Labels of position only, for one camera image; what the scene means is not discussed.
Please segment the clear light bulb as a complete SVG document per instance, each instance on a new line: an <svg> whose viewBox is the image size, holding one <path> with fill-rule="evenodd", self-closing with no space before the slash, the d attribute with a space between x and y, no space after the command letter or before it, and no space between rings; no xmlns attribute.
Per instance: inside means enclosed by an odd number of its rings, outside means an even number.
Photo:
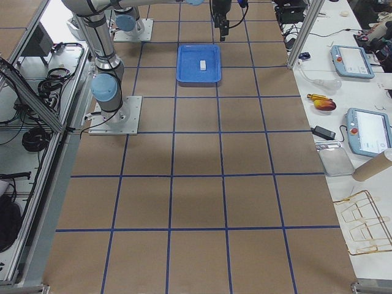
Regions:
<svg viewBox="0 0 392 294"><path fill-rule="evenodd" d="M312 80L312 82L315 85L321 86L330 91L337 91L342 86L342 82L338 79L333 79L333 80L314 79Z"/></svg>

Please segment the gold bottle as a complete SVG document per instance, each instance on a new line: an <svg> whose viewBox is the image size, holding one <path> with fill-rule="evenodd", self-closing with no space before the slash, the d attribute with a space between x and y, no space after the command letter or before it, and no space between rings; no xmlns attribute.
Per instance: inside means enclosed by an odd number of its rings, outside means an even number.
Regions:
<svg viewBox="0 0 392 294"><path fill-rule="evenodd" d="M320 95L320 94L308 94L307 98L315 101L315 100L329 100L329 98L327 96L324 95Z"/></svg>

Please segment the teach pendant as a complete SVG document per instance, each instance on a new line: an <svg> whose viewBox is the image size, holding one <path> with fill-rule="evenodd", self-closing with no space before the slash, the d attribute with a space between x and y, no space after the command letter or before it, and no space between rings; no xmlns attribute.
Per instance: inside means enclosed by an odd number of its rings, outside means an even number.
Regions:
<svg viewBox="0 0 392 294"><path fill-rule="evenodd" d="M363 48L333 45L330 53L339 76L362 79L374 78L373 69Z"/></svg>
<svg viewBox="0 0 392 294"><path fill-rule="evenodd" d="M375 157L391 147L391 127L387 114L349 108L346 121L349 146L354 154Z"/></svg>

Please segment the mango fruit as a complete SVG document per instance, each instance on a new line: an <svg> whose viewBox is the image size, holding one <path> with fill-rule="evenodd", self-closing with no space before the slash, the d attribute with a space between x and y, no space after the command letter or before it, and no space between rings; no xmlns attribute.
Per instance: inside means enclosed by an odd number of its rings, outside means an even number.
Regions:
<svg viewBox="0 0 392 294"><path fill-rule="evenodd" d="M320 111L333 111L336 104L332 99L316 99L313 101L314 107Z"/></svg>

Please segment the black power adapter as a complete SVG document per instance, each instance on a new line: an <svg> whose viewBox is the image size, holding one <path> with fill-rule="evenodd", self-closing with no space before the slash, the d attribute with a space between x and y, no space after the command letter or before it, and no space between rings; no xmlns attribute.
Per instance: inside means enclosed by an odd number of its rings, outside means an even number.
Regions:
<svg viewBox="0 0 392 294"><path fill-rule="evenodd" d="M311 132L313 135L325 140L334 140L336 136L335 132L320 126L311 127Z"/></svg>

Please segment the aluminium frame post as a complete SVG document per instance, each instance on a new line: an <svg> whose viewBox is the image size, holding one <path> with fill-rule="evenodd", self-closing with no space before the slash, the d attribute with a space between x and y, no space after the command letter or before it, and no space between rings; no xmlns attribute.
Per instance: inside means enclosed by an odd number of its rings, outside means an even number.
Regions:
<svg viewBox="0 0 392 294"><path fill-rule="evenodd" d="M289 69L294 68L324 2L325 2L324 0L314 0L311 2L309 10L307 11L307 15L304 19L304 22L298 33L294 46L288 57L287 67Z"/></svg>

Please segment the clear plastic lidded box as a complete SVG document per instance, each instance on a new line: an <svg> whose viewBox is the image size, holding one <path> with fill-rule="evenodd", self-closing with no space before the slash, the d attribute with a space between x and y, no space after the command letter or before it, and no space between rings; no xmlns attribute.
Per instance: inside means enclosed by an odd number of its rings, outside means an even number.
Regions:
<svg viewBox="0 0 392 294"><path fill-rule="evenodd" d="M318 154L327 176L336 177L353 174L355 169L344 148L321 149Z"/></svg>

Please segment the blue plastic tray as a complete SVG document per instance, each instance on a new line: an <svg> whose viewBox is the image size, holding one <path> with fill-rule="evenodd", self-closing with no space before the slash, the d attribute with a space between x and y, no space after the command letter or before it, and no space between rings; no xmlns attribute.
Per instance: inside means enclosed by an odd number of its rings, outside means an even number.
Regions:
<svg viewBox="0 0 392 294"><path fill-rule="evenodd" d="M200 61L206 70L200 70ZM180 45L176 79L180 83L217 83L221 80L221 49L217 45Z"/></svg>

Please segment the cardboard tube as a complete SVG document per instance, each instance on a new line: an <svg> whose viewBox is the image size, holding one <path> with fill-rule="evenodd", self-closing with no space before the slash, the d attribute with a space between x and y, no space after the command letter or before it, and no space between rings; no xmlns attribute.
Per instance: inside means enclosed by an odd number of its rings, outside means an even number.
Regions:
<svg viewBox="0 0 392 294"><path fill-rule="evenodd" d="M390 167L391 148L388 148L356 168L352 176L356 181L365 181Z"/></svg>

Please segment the far teach pendant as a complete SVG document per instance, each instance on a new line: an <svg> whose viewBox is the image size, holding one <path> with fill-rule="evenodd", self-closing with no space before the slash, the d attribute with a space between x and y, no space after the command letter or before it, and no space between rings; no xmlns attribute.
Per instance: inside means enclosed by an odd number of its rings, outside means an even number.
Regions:
<svg viewBox="0 0 392 294"><path fill-rule="evenodd" d="M362 79L374 78L373 69L363 48L333 45L330 53L339 76Z"/></svg>

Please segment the near teach pendant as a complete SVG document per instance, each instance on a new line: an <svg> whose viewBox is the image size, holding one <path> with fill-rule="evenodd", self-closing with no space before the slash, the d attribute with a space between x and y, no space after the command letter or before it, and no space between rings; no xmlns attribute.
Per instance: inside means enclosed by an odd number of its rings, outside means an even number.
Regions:
<svg viewBox="0 0 392 294"><path fill-rule="evenodd" d="M391 147L391 127L387 114L349 108L346 121L349 146L354 154L375 157Z"/></svg>

